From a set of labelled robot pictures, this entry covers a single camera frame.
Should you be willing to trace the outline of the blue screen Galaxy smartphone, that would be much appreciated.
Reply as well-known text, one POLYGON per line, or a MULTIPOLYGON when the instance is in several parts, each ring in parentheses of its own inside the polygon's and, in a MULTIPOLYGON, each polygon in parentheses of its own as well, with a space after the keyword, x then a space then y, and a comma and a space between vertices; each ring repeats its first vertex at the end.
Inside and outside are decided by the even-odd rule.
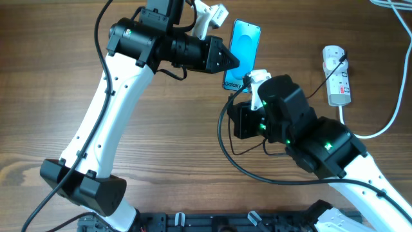
POLYGON ((243 86, 243 77, 254 69, 260 36, 260 26, 241 19, 234 21, 230 52, 239 60, 239 66, 225 72, 224 90, 236 92, 243 86))

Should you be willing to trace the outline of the white power strip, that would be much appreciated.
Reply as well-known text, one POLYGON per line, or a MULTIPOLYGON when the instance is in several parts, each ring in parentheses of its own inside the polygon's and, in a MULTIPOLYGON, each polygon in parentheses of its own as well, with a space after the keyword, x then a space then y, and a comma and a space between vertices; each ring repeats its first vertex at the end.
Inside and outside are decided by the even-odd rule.
MULTIPOLYGON (((340 57, 342 55, 345 55, 345 51, 339 46, 328 45, 323 48, 323 62, 327 57, 340 57)), ((326 81, 328 104, 330 106, 345 106, 351 103, 348 70, 345 72, 336 72, 335 70, 331 73, 325 73, 325 77, 329 77, 326 81)))

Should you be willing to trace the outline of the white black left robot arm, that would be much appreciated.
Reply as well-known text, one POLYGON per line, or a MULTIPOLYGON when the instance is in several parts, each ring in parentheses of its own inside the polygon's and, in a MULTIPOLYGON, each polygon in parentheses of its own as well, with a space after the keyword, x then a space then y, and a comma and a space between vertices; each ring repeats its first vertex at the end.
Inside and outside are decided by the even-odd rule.
POLYGON ((194 20, 180 26, 184 1, 148 1, 109 31, 102 78, 85 117, 58 159, 40 175, 52 193, 87 209, 113 231, 138 231, 140 213, 125 199, 126 181, 112 174, 124 128, 144 90, 170 62, 183 71, 219 73, 239 66, 220 37, 207 33, 228 16, 221 5, 191 1, 194 20))

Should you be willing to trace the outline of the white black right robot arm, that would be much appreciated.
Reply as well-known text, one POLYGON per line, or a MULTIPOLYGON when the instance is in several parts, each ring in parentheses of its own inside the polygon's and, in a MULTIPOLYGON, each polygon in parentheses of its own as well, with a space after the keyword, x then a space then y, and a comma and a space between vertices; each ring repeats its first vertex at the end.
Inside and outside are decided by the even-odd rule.
POLYGON ((316 180, 272 180, 253 174, 235 161, 232 165, 262 182, 301 186, 328 184, 351 202, 377 231, 411 231, 411 205, 384 177, 366 146, 348 127, 317 117, 300 86, 290 76, 265 77, 256 82, 252 100, 233 104, 231 95, 222 109, 234 121, 240 139, 262 136, 285 145, 286 154, 316 180))

